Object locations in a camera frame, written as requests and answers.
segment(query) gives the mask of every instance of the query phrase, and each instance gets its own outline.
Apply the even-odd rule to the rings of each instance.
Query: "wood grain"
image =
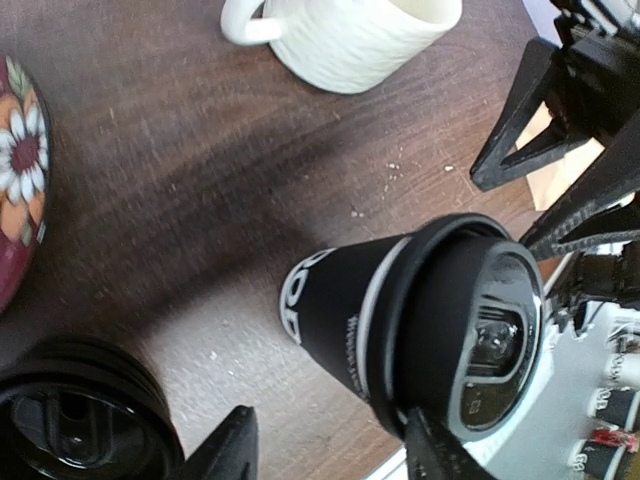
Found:
[[[452,33],[341,97],[226,43],[221,7],[3,1],[0,50],[38,79],[55,150],[48,235],[0,323],[1,361],[96,335],[156,373],[187,452],[244,403],[261,479],[359,478],[398,443],[285,337],[279,284],[321,247],[449,212],[530,225],[524,182],[480,194],[467,171],[533,28],[517,0],[466,2]]]

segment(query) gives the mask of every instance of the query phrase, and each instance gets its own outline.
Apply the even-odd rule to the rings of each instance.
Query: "white mug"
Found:
[[[252,18],[264,3],[263,18]],[[462,0],[226,0],[221,26],[238,45],[269,43],[303,80],[360,93],[451,30]]]

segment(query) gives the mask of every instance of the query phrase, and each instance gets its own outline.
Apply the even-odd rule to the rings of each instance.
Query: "white flower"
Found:
[[[44,191],[49,168],[49,144],[44,118],[36,105],[27,118],[13,110],[11,131],[0,129],[0,190],[14,205],[20,197],[29,204],[37,191]]]

